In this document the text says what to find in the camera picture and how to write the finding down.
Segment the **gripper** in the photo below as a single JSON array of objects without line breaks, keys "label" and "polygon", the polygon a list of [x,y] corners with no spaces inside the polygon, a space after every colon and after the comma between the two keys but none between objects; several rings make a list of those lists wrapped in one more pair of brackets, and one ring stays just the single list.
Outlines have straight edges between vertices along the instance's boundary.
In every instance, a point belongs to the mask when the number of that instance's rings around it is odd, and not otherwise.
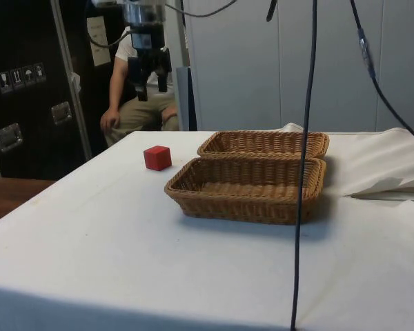
[{"label": "gripper", "polygon": [[148,100],[146,71],[144,70],[142,52],[155,53],[154,72],[158,79],[158,90],[168,91],[168,75],[172,72],[170,50],[164,48],[164,26],[160,23],[142,26],[130,25],[130,38],[133,48],[139,52],[135,57],[128,57],[128,80],[134,85],[137,98],[141,102]]}]

